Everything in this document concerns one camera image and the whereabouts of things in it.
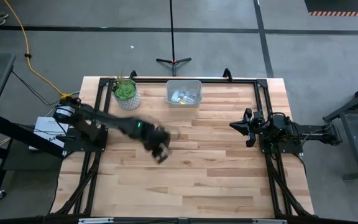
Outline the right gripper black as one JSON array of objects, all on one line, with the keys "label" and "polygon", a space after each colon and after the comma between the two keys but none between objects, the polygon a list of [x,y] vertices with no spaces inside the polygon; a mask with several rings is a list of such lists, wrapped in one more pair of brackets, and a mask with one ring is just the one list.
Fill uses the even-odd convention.
[{"label": "right gripper black", "polygon": [[261,111],[252,112],[250,108],[246,108],[244,120],[245,122],[235,121],[229,123],[229,125],[243,136],[248,136],[246,146],[253,147],[256,142],[256,134],[260,134],[260,130],[264,125],[264,117]]}]

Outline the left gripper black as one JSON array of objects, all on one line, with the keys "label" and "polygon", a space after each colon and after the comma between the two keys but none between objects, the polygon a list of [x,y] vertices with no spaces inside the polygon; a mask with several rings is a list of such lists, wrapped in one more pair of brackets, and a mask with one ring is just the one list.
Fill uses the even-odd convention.
[{"label": "left gripper black", "polygon": [[172,152],[169,149],[170,133],[163,126],[144,123],[142,142],[146,151],[150,151],[157,164],[163,163]]}]

